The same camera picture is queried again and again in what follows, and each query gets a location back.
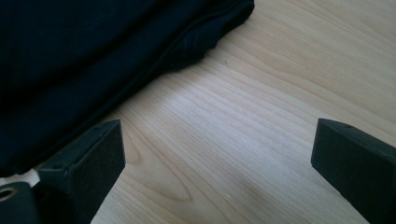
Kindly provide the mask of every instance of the wood grain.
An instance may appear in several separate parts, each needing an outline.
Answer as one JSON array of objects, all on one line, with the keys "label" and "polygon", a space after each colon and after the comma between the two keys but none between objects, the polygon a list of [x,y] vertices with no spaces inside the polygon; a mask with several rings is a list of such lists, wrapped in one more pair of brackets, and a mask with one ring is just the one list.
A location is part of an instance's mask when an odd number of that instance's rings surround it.
[{"label": "wood grain", "polygon": [[255,2],[106,118],[127,166],[92,223],[367,223],[310,156],[318,118],[396,146],[396,2]]}]

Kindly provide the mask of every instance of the dark fabric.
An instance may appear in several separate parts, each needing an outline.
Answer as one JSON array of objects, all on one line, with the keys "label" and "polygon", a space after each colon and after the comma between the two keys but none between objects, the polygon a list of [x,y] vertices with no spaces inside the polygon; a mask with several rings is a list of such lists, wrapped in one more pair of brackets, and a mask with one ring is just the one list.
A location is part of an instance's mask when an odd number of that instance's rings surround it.
[{"label": "dark fabric", "polygon": [[0,176],[23,173],[161,73],[204,57],[252,0],[3,0]]}]

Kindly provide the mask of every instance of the black cloth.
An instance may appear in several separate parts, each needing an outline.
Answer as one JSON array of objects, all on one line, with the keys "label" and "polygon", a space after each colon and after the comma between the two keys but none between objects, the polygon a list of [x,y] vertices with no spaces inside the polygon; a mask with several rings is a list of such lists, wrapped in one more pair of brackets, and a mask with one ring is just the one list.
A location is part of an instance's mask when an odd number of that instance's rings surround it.
[{"label": "black cloth", "polygon": [[53,155],[161,73],[204,57],[252,0],[3,0],[0,176]]}]

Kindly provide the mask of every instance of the black plastic part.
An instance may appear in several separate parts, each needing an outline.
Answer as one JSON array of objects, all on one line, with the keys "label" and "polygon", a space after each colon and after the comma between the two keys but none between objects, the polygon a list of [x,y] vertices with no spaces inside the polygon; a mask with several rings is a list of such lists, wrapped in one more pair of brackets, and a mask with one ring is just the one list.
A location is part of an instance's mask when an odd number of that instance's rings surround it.
[{"label": "black plastic part", "polygon": [[396,223],[396,148],[319,119],[311,163],[370,223]]},{"label": "black plastic part", "polygon": [[37,203],[46,223],[90,223],[125,158],[118,120],[98,125],[38,168]]},{"label": "black plastic part", "polygon": [[42,223],[29,184],[17,182],[0,187],[0,223]]}]

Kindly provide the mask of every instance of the wooden table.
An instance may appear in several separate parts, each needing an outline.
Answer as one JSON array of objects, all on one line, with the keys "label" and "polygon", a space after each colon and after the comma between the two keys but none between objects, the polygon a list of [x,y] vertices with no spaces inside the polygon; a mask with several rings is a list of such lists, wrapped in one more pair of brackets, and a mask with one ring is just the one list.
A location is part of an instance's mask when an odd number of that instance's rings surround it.
[{"label": "wooden table", "polygon": [[367,223],[315,169],[318,118],[396,146],[396,2],[256,0],[121,119],[127,165],[93,223]]}]

